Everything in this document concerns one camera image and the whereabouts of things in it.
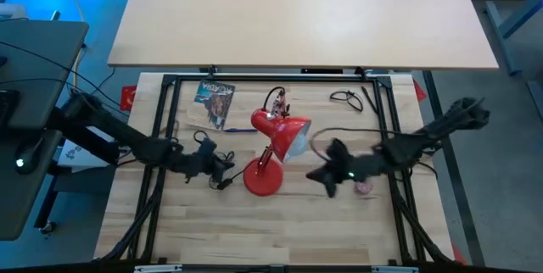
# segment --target red object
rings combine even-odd
[[[422,100],[426,99],[426,93],[421,88],[421,86],[418,85],[418,82],[413,79],[413,84],[415,85],[415,93],[417,94],[417,100],[418,102],[421,102]]]
[[[257,196],[270,196],[283,183],[283,168],[272,154],[283,163],[305,151],[305,134],[311,120],[305,117],[275,116],[268,119],[268,111],[257,109],[251,115],[253,127],[271,139],[271,145],[260,158],[255,158],[245,167],[244,182],[247,190]]]
[[[269,120],[267,118],[268,111],[265,109],[257,109],[251,115],[251,125],[266,134],[271,139],[271,149],[281,161],[287,162],[292,157],[301,153],[291,153],[299,149],[290,149],[299,133],[307,133],[311,120],[306,117],[274,117]]]
[[[136,96],[136,86],[123,86],[120,93],[120,110],[130,111]]]
[[[453,244],[452,253],[455,255],[455,260],[460,262],[463,265],[467,265],[467,261],[462,257],[460,250]]]
[[[268,161],[262,161],[260,166],[259,161],[260,158],[254,158],[247,165],[244,172],[245,187],[257,196],[271,196],[283,184],[283,168],[275,159],[269,157]]]

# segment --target light wood desk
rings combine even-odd
[[[498,69],[471,0],[128,0],[108,63]]]
[[[150,134],[152,130],[162,76],[149,73],[140,76],[129,125],[143,133]],[[410,75],[391,77],[401,129],[415,131],[423,121],[412,78]],[[273,86],[281,85],[287,90],[292,114],[312,119],[310,134],[329,126],[378,129],[378,117],[365,98],[365,109],[361,114],[346,103],[328,99],[339,89],[361,95],[360,83],[228,83],[236,85],[236,92],[227,126],[250,128],[249,116],[253,110],[262,105]],[[195,129],[185,125],[187,108],[194,100],[197,86],[195,81],[182,83],[176,112],[180,123],[176,137],[188,152],[197,147],[193,140]],[[171,92],[166,99],[163,127],[170,100]],[[384,106],[388,128],[391,128],[388,104]],[[269,139],[260,133],[208,133],[217,143],[218,151],[235,152],[236,166],[229,170],[229,175],[259,156],[269,143]],[[353,153],[368,152],[370,146],[380,141],[378,133],[334,131],[320,136],[317,147],[324,149],[332,137],[342,139]],[[430,159],[423,161],[431,164]],[[154,259],[167,257],[169,263],[230,265],[383,265],[388,259],[400,260],[386,177],[372,178],[374,188],[366,196],[354,194],[354,184],[348,181],[339,185],[336,198],[328,198],[321,184],[305,179],[306,172],[322,163],[307,148],[303,155],[284,165],[284,183],[280,191],[264,198],[249,193],[242,177],[218,192],[208,188],[207,176],[200,175],[185,184],[184,175],[168,172],[154,242]],[[95,251],[97,257],[104,256],[132,223],[142,177],[143,166],[139,163],[127,164],[116,171]],[[444,254],[452,257],[434,174],[425,167],[416,166],[411,181],[421,224]],[[144,233],[140,236],[140,252]],[[411,255],[415,255],[407,224],[406,234]]]

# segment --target pink object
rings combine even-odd
[[[372,191],[373,184],[366,182],[356,182],[355,183],[355,192],[359,194],[368,194]]]

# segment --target floor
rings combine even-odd
[[[107,66],[109,50],[127,0],[78,0],[91,29],[86,39],[87,52],[80,73],[97,84],[111,73]],[[6,0],[27,7],[32,19],[48,20],[54,10],[62,20],[80,20],[73,0]],[[490,124],[482,131],[457,132],[452,138],[456,158],[473,213],[487,266],[516,270],[543,271],[543,199],[541,157],[543,157],[543,121],[535,109],[523,81],[537,76],[543,64],[543,14],[535,15],[509,40],[513,55],[525,75],[511,78],[506,74],[501,50],[484,14],[484,2],[475,1],[481,24],[501,65],[499,73],[434,72],[435,85],[443,109],[465,96],[484,97],[484,106],[492,112]],[[502,16],[507,16],[521,2],[498,2]],[[166,71],[196,71],[167,69]],[[115,100],[120,88],[135,85],[142,71],[159,69],[116,69],[102,87]],[[425,89],[422,73],[414,78]],[[86,91],[90,86],[81,83]],[[61,96],[59,103],[66,99]],[[428,100],[421,102],[423,118],[433,119]],[[442,153],[434,157],[439,174],[439,189],[451,239],[463,257],[470,261],[460,214]],[[0,242],[0,268],[50,265],[88,261],[92,257],[107,196],[59,195],[52,218],[59,223],[51,236],[31,228],[44,196],[42,188],[29,222],[15,242]]]

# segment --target table leg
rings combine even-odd
[[[543,120],[543,89],[541,88],[541,84],[537,81],[528,81],[526,85],[534,99],[535,107],[540,112],[541,119]]]
[[[529,18],[536,14],[541,9],[541,6],[541,0],[526,0],[519,10],[503,20],[495,3],[491,1],[486,2],[486,13],[489,15],[494,32],[498,36],[498,42],[504,53],[509,75],[516,75],[520,73],[521,70],[514,62],[511,52],[507,47],[506,39],[524,25]]]

